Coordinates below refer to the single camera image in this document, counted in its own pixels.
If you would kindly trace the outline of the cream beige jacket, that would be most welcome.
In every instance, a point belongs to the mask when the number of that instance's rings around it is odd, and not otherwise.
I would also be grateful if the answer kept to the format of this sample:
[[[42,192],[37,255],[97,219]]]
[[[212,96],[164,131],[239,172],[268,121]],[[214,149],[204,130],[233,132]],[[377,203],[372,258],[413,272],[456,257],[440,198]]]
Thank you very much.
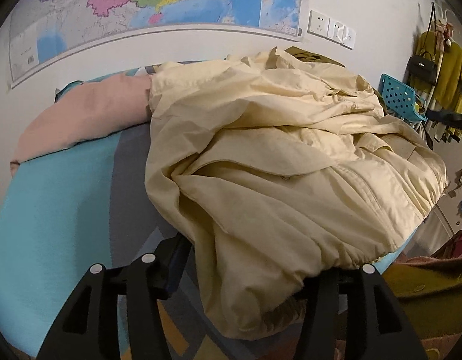
[[[204,313],[231,339],[300,321],[306,278],[398,250],[448,184],[362,76],[282,49],[165,63],[149,105],[145,190],[192,242]]]

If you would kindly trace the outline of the teal grey bed sheet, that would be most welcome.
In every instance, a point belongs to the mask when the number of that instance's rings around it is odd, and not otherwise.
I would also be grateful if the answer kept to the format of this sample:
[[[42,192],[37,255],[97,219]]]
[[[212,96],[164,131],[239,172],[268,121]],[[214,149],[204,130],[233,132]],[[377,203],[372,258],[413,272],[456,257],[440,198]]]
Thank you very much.
[[[176,235],[145,192],[150,124],[21,165],[0,209],[0,331],[34,358],[94,263],[122,267]],[[263,340],[221,336],[203,312],[191,251],[158,310],[172,359],[292,359],[301,323]]]

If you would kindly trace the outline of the pink pillow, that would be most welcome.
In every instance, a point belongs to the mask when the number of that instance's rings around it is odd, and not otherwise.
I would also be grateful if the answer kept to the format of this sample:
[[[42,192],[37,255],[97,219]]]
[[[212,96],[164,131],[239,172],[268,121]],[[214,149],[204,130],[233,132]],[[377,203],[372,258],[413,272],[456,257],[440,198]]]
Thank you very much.
[[[28,160],[102,138],[150,120],[152,76],[113,75],[75,86],[20,135],[10,162],[15,175]]]

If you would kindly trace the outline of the teal perforated plastic basket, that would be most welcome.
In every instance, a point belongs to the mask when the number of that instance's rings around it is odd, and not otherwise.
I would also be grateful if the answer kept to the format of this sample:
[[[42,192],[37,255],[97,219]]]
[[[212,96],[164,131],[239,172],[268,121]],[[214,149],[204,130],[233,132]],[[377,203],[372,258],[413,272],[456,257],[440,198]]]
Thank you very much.
[[[411,124],[427,121],[424,112],[420,111],[421,101],[414,89],[405,83],[383,73],[380,76],[378,91],[388,111],[396,117]]]

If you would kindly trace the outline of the black handbag on rack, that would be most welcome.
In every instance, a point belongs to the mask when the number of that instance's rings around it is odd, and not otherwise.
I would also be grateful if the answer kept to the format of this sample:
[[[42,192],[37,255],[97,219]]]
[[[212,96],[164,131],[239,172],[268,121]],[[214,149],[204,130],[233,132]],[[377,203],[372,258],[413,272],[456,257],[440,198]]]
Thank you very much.
[[[409,74],[434,86],[438,77],[438,65],[428,51],[413,55],[408,61]]]

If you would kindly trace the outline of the olive mustard garment on bed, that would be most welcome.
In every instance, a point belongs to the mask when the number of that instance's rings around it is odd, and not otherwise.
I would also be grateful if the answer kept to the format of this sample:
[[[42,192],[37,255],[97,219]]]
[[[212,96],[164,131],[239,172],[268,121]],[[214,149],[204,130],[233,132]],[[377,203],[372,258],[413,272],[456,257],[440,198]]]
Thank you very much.
[[[329,64],[338,65],[344,68],[344,65],[338,61],[335,61],[324,55],[319,55],[317,53],[313,53],[305,49],[300,49],[299,47],[296,47],[296,46],[288,47],[287,49],[285,49],[285,52],[288,53],[289,55],[292,55],[297,60],[304,62],[304,63],[329,63]]]

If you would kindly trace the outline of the white wall socket panel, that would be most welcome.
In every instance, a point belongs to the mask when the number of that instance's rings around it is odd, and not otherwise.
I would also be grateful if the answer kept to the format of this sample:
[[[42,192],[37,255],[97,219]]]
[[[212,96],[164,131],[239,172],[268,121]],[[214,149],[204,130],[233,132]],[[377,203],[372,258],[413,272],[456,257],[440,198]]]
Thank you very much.
[[[357,32],[354,28],[347,26],[337,19],[332,19],[317,10],[311,10],[309,13],[307,32],[350,50],[355,48],[357,40]]]

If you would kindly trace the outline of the colourful wall map poster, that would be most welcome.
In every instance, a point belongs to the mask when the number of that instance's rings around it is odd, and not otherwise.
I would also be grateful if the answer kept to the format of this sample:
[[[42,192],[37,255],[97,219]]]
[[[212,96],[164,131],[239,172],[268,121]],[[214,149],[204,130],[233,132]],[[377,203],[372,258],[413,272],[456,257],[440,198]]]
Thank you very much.
[[[301,0],[20,0],[10,15],[14,83],[72,50],[173,24],[237,25],[299,35]]]

